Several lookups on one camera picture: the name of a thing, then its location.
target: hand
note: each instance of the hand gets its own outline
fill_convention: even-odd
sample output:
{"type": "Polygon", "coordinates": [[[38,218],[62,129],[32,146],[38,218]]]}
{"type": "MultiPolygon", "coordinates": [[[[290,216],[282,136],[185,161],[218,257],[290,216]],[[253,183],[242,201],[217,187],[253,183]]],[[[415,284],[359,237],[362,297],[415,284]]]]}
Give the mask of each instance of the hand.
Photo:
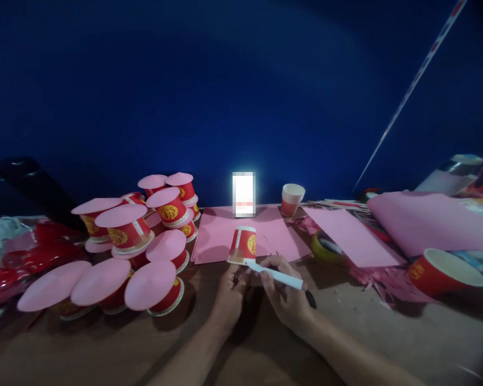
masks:
{"type": "Polygon", "coordinates": [[[229,268],[220,278],[215,304],[208,321],[226,339],[240,318],[243,297],[251,279],[252,270],[238,264],[229,264],[229,268]]]}
{"type": "MultiPolygon", "coordinates": [[[[266,268],[275,267],[279,272],[302,279],[301,275],[282,256],[269,256],[260,265],[266,268]]],[[[260,275],[277,317],[285,326],[297,333],[297,329],[302,328],[313,318],[313,309],[308,303],[306,293],[275,281],[265,271],[260,275]]]]}

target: left hand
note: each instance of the left hand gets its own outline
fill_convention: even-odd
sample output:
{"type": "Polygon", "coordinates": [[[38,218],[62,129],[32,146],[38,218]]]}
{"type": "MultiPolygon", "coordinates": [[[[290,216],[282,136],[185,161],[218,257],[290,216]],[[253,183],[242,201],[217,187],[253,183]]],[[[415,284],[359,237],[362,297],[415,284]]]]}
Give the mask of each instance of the left hand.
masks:
{"type": "Polygon", "coordinates": [[[238,264],[230,264],[220,278],[215,304],[209,315],[210,322],[228,338],[242,313],[242,303],[252,270],[238,264]]]}

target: white marker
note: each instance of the white marker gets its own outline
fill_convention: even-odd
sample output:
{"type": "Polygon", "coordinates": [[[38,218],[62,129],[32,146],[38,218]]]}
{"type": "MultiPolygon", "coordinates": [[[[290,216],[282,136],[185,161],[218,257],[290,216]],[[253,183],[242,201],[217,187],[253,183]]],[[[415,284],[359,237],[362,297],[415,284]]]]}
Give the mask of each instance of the white marker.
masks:
{"type": "Polygon", "coordinates": [[[297,279],[296,277],[287,275],[279,271],[275,271],[270,268],[262,267],[256,262],[246,262],[246,264],[253,271],[256,271],[256,272],[266,271],[270,276],[274,278],[274,280],[280,281],[281,283],[284,283],[292,288],[296,288],[297,290],[306,291],[306,288],[307,288],[306,283],[301,279],[297,279]]]}

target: pink paper sheet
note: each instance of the pink paper sheet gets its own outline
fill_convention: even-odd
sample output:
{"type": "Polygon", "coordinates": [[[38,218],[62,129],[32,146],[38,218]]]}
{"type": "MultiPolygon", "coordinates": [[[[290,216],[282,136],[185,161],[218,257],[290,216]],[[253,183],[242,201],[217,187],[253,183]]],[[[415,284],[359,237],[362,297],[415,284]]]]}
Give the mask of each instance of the pink paper sheet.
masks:
{"type": "Polygon", "coordinates": [[[356,266],[367,268],[406,263],[345,209],[328,211],[305,207],[304,210],[356,266]]]}
{"type": "Polygon", "coordinates": [[[483,250],[483,218],[444,194],[384,193],[368,207],[408,257],[426,248],[483,250]]]}
{"type": "Polygon", "coordinates": [[[276,206],[259,207],[254,218],[235,219],[232,206],[205,208],[195,242],[195,264],[227,261],[232,237],[240,225],[256,228],[256,256],[274,255],[276,251],[293,261],[311,250],[299,235],[286,226],[276,206]]]}

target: wooden table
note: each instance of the wooden table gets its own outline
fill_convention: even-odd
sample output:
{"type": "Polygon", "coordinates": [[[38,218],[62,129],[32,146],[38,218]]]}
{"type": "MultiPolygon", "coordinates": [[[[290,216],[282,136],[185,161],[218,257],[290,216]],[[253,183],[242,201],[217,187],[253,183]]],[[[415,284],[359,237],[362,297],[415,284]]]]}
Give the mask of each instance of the wooden table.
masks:
{"type": "MultiPolygon", "coordinates": [[[[293,266],[308,282],[319,311],[369,349],[427,384],[483,384],[458,367],[483,376],[483,312],[462,304],[458,309],[430,304],[391,311],[373,289],[363,291],[344,267],[312,257],[293,266]]],[[[95,309],[68,323],[45,312],[28,332],[21,332],[32,314],[9,311],[0,321],[0,385],[145,385],[204,323],[226,269],[227,263],[189,264],[179,274],[184,298],[167,317],[130,310],[105,316],[95,309]]],[[[206,384],[342,384],[315,351],[278,321],[260,283],[253,285],[241,321],[206,384]]]]}

